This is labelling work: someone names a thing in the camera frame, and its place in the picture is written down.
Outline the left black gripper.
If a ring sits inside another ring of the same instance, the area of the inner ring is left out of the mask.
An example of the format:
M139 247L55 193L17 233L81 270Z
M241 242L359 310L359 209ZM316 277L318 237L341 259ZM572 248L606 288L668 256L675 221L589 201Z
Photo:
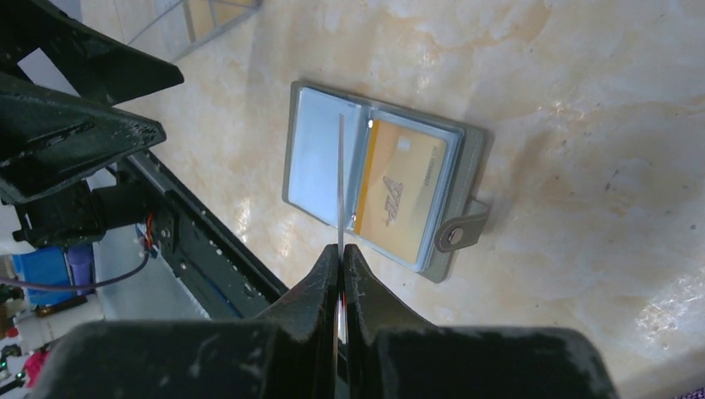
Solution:
M30 83L19 62L36 50L91 101ZM49 1L2 1L1 72L1 199L14 204L13 249L94 244L134 224L145 226L149 244L171 239L175 211L147 185L93 189L75 182L165 141L159 122L103 104L183 83L176 65L87 27Z

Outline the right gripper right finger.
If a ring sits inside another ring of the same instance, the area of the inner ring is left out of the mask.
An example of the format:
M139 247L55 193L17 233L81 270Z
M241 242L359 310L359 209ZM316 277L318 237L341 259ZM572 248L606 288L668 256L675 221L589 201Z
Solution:
M353 398L615 398L599 351L569 328L437 326L354 244L342 261Z

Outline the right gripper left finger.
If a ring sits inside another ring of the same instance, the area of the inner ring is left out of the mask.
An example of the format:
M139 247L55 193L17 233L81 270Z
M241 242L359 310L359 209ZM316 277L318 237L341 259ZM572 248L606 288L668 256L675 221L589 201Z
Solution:
M52 349L33 398L331 398L339 248L252 318L92 322Z

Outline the clear plastic card box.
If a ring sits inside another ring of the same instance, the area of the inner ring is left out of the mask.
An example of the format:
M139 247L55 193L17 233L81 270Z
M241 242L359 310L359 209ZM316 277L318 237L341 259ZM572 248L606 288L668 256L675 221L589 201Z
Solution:
M248 19L261 7L258 0L114 1L124 42L168 62Z

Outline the silver VIP card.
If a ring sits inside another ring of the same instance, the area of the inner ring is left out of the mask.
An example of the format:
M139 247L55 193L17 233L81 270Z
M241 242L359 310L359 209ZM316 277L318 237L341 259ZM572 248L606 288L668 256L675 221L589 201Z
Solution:
M338 117L338 168L337 168L337 194L338 194L338 262L343 262L344 230L345 230L345 184L344 184L344 114Z

